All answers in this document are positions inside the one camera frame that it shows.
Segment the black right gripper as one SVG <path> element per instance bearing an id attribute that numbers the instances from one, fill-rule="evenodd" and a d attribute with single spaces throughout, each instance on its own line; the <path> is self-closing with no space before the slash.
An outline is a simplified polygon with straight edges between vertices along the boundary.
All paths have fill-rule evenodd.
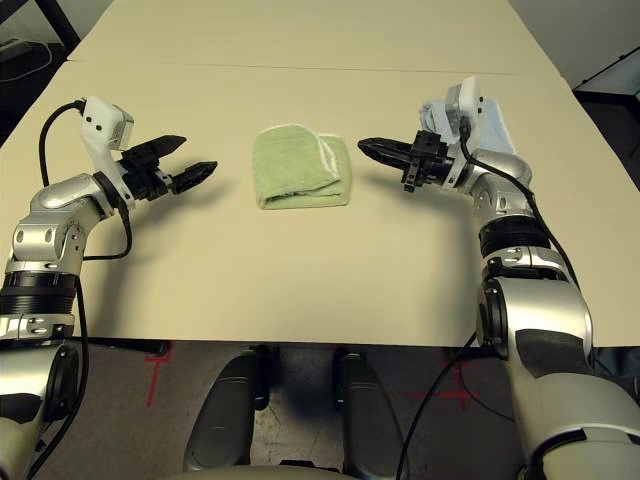
<path id="1" fill-rule="evenodd" d="M 425 184 L 442 186 L 454 162 L 441 136 L 427 130 L 419 130 L 412 144 L 373 137 L 360 140 L 357 146 L 372 160 L 404 170 L 403 189 L 410 193 Z"/>

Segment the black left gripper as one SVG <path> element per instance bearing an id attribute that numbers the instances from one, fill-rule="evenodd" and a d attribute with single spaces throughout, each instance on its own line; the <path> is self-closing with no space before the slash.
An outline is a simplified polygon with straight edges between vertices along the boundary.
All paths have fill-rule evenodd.
<path id="1" fill-rule="evenodd" d="M 197 162 L 171 176 L 159 167 L 160 159 L 186 142 L 179 135 L 163 135 L 123 152 L 119 164 L 123 180 L 135 200 L 155 200 L 167 193 L 180 195 L 204 182 L 216 170 L 216 161 Z"/>

